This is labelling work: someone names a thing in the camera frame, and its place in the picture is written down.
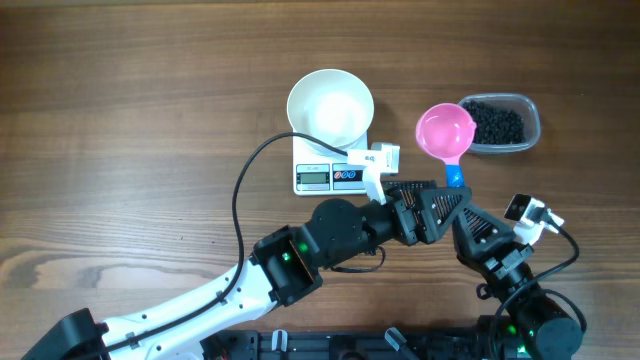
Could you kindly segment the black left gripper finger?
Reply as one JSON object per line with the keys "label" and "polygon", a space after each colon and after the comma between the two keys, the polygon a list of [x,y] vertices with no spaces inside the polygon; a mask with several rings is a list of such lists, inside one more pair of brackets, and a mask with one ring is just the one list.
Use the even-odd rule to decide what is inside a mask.
{"label": "black left gripper finger", "polygon": [[437,235],[436,183],[429,181],[383,181],[396,235]]}
{"label": "black left gripper finger", "polygon": [[468,187],[423,190],[417,197],[417,236],[421,242],[438,242],[471,200]]}

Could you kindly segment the pink scoop with blue handle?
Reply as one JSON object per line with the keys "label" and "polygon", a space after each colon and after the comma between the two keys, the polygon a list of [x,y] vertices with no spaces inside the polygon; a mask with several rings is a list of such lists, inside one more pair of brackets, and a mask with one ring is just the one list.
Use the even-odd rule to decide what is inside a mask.
{"label": "pink scoop with blue handle", "polygon": [[448,187],[465,186],[460,158],[470,148],[476,127],[471,115],[453,103],[441,103],[429,108],[416,124],[415,141],[418,147],[444,163]]}

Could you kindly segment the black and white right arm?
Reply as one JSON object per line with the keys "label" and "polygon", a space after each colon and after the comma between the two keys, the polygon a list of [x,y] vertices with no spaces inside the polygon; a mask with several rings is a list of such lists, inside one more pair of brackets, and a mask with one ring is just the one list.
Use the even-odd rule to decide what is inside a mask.
{"label": "black and white right arm", "polygon": [[489,357],[500,359],[498,323],[508,313],[516,333],[524,341],[526,352],[533,359],[570,359],[583,342],[586,318],[574,303],[567,304],[575,311],[571,317],[549,296],[564,296],[544,289],[540,282],[573,264],[580,255],[577,242],[556,222],[551,227],[568,240],[573,255],[560,264],[533,275],[526,260],[533,254],[530,245],[515,241],[515,232],[474,206],[467,206],[452,223],[454,245],[458,260],[479,273],[485,283],[476,289],[483,299],[495,297],[500,301],[489,325]]}

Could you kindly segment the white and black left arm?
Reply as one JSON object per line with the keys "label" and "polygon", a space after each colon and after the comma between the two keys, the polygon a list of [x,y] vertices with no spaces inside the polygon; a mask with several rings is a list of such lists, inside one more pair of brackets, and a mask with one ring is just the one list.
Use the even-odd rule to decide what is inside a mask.
{"label": "white and black left arm", "polygon": [[102,322],[81,309],[59,320],[28,359],[178,359],[202,356],[200,341],[291,306],[320,288],[319,272],[395,239],[437,241],[471,200],[468,187],[391,183],[386,202],[356,206],[333,198],[300,227],[255,244],[247,259],[215,280],[156,307]]}

